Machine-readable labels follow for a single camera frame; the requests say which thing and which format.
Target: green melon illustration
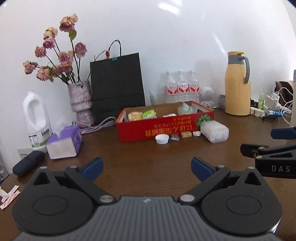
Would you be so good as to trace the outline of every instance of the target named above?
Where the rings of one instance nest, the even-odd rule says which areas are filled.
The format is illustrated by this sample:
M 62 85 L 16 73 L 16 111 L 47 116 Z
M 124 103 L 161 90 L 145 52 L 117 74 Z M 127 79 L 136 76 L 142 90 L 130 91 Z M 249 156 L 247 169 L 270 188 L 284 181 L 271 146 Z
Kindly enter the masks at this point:
M 203 114 L 201 115 L 197 121 L 196 121 L 196 127 L 197 129 L 200 129 L 200 124 L 203 123 L 204 121 L 210 121 L 212 120 L 211 119 L 211 116 L 209 114 Z

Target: metal screw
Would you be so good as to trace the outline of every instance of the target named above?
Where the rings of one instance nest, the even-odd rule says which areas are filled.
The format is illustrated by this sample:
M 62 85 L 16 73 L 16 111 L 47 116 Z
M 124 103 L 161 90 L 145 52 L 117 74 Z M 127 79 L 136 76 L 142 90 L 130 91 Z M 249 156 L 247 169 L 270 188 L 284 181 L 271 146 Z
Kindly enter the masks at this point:
M 180 197 L 180 199 L 183 201 L 183 202 L 192 202 L 195 197 L 191 194 L 184 194 Z
M 111 195 L 103 195 L 100 197 L 101 202 L 112 202 L 113 199 L 114 198 Z

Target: bottle label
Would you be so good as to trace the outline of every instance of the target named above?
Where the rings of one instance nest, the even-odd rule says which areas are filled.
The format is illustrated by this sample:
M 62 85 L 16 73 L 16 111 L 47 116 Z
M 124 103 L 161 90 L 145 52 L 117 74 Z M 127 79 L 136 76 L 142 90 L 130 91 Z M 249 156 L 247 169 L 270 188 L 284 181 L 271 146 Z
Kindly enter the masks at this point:
M 44 146 L 52 134 L 52 127 L 48 126 L 35 134 L 29 135 L 31 146 L 33 148 Z
M 190 91 L 191 92 L 198 92 L 200 89 L 200 85 L 199 84 L 191 84 L 190 85 Z
M 180 84 L 179 85 L 179 91 L 181 93 L 187 93 L 187 92 L 189 92 L 189 84 Z
M 175 95 L 178 94 L 178 85 L 171 85 L 167 87 L 167 94 L 168 95 Z

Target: purple tissue box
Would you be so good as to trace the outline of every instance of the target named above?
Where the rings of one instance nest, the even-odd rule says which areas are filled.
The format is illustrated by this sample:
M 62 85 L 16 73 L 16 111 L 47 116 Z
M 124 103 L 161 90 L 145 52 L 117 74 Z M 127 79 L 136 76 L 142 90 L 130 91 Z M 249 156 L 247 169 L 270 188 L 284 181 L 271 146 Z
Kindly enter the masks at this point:
M 82 143 L 80 129 L 77 126 L 67 126 L 60 133 L 53 134 L 46 142 L 50 159 L 77 156 Z

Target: flower vase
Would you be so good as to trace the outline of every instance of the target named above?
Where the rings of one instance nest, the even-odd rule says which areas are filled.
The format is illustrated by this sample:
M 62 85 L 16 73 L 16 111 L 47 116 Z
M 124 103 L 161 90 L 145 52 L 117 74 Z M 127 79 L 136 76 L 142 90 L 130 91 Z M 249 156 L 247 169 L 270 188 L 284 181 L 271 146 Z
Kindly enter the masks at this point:
M 77 122 L 91 126 L 96 119 L 91 111 L 92 97 L 89 81 L 68 85 L 71 110 L 76 112 Z

